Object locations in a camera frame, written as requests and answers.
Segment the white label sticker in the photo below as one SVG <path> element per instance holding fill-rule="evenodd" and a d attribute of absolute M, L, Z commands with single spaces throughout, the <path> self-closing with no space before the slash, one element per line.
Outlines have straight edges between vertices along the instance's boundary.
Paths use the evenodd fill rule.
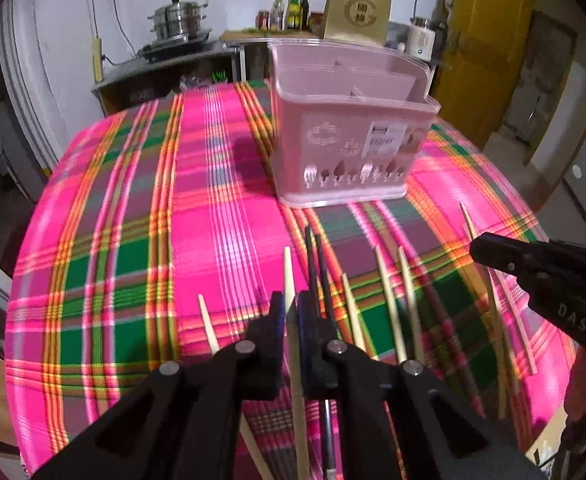
<path fill-rule="evenodd" d="M 396 155 L 406 134 L 406 124 L 372 123 L 366 136 L 362 158 Z"/>

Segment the screw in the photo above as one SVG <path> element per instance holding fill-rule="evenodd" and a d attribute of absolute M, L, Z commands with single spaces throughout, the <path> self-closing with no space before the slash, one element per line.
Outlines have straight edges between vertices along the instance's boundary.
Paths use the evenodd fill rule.
<path fill-rule="evenodd" d="M 176 361 L 166 361 L 160 365 L 162 375 L 175 375 L 180 371 L 180 364 Z"/>
<path fill-rule="evenodd" d="M 255 352 L 255 348 L 255 343 L 248 339 L 241 339 L 235 343 L 235 350 L 237 350 L 240 354 L 252 354 Z"/>
<path fill-rule="evenodd" d="M 329 352 L 333 352 L 334 354 L 343 354 L 347 349 L 348 345 L 340 339 L 333 339 L 329 341 L 327 348 Z"/>
<path fill-rule="evenodd" d="M 424 365 L 419 361 L 408 360 L 402 365 L 404 371 L 410 375 L 419 375 L 424 371 Z"/>

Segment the yellow door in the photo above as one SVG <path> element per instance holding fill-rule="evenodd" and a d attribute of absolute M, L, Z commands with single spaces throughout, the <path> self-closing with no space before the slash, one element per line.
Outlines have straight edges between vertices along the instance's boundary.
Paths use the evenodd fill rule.
<path fill-rule="evenodd" d="M 433 97 L 440 116 L 482 148 L 518 79 L 532 0 L 455 0 Z"/>

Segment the plastic cutlery caddy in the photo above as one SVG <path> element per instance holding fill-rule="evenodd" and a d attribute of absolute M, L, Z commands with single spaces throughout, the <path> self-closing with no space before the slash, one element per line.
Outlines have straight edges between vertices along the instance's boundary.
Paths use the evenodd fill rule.
<path fill-rule="evenodd" d="M 400 198 L 439 104 L 428 66 L 329 41 L 269 44 L 279 199 L 290 207 Z"/>

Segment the person's hand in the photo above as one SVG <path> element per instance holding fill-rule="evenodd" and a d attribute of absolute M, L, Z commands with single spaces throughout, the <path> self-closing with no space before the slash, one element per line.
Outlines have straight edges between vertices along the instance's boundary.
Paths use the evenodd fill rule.
<path fill-rule="evenodd" d="M 570 369 L 564 410 L 569 420 L 579 420 L 586 415 L 586 351 L 582 347 L 578 348 L 575 363 Z"/>

